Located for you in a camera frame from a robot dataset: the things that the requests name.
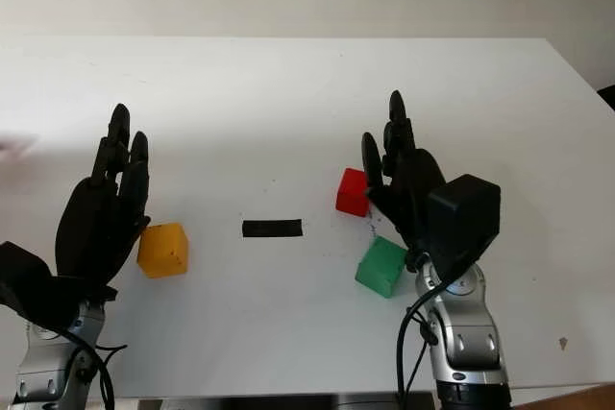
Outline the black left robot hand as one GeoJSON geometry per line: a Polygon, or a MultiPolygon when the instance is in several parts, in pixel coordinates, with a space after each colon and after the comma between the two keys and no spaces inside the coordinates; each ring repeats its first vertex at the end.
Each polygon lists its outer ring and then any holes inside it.
{"type": "Polygon", "coordinates": [[[58,276],[80,282],[91,296],[115,299],[109,283],[150,223],[148,160],[147,136],[130,136],[129,110],[118,104],[91,175],[78,182],[67,202],[55,241],[58,276]]]}

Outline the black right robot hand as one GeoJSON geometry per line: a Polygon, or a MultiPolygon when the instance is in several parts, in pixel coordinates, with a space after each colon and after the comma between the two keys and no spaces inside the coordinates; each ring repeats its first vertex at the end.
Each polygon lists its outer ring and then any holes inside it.
{"type": "Polygon", "coordinates": [[[389,99],[383,146],[381,155],[372,134],[364,133],[361,138],[365,195],[402,236],[407,246],[406,268],[415,273],[429,256],[427,197],[445,180],[433,155],[416,145],[398,90],[389,99]]]}

